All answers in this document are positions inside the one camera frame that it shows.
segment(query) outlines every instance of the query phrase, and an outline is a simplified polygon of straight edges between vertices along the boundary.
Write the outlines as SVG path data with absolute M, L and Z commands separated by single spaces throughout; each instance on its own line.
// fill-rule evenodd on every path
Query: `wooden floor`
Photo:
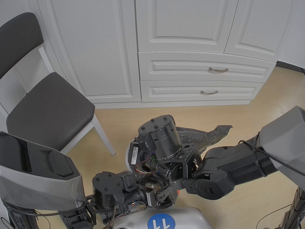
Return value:
M 305 108 L 305 76 L 302 73 L 275 68 L 257 97 L 249 105 L 202 106 L 139 109 L 97 109 L 95 114 L 117 151 L 112 156 L 97 133 L 90 131 L 69 153 L 83 176 L 86 195 L 92 194 L 92 178 L 102 171 L 119 173 L 126 170 L 125 151 L 138 135 L 141 124 L 163 114 L 174 117 L 177 126 L 211 131 L 217 125 L 232 125 L 227 137 L 216 146 L 236 145 L 240 139 L 249 139 L 270 121 L 294 106 Z M 227 196 L 205 200 L 181 191 L 176 206 L 199 208 L 215 229 L 255 229 L 266 214 L 292 202 L 297 186 L 280 172 L 246 184 L 238 185 Z M 263 219 L 258 229 L 275 228 L 285 210 Z M 65 228 L 58 216 L 49 217 L 51 228 Z M 45 218 L 39 226 L 48 228 Z

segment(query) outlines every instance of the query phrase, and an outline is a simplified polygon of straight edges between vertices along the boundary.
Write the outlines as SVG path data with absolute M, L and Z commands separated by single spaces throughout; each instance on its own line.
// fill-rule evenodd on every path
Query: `metal handle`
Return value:
M 204 91 L 201 91 L 200 93 L 201 93 L 201 94 L 208 94 L 208 95 L 212 95 L 212 94 L 216 94 L 216 93 L 218 93 L 218 91 L 216 90 L 214 93 L 206 93 L 206 92 L 204 92 Z
M 229 71 L 228 68 L 224 69 L 224 70 L 216 70 L 216 69 L 213 69 L 212 67 L 209 68 L 209 71 L 215 71 L 215 72 L 227 72 Z

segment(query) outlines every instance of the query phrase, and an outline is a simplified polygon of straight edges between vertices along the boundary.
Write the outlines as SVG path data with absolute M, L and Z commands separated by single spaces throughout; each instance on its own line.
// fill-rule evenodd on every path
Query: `trash bag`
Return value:
M 196 143 L 199 147 L 200 154 L 207 147 L 218 143 L 228 135 L 231 125 L 218 125 L 213 131 L 205 132 L 191 128 L 176 127 L 181 143 Z

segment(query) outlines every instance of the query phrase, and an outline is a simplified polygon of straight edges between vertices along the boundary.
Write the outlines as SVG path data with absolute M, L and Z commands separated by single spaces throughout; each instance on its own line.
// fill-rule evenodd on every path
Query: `barcode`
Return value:
M 150 194 L 149 193 L 146 193 L 146 196 L 147 196 L 147 203 L 148 203 L 148 206 L 152 206 L 152 202 L 150 200 Z
M 137 162 L 137 155 L 138 155 L 138 147 L 134 147 L 134 150 L 132 152 L 132 162 L 131 165 L 135 165 Z

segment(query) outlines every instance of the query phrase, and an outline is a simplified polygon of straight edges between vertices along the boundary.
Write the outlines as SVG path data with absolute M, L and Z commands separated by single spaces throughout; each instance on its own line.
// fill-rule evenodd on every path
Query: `blue circle sticker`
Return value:
M 147 223 L 148 229 L 175 229 L 176 223 L 168 214 L 153 215 Z

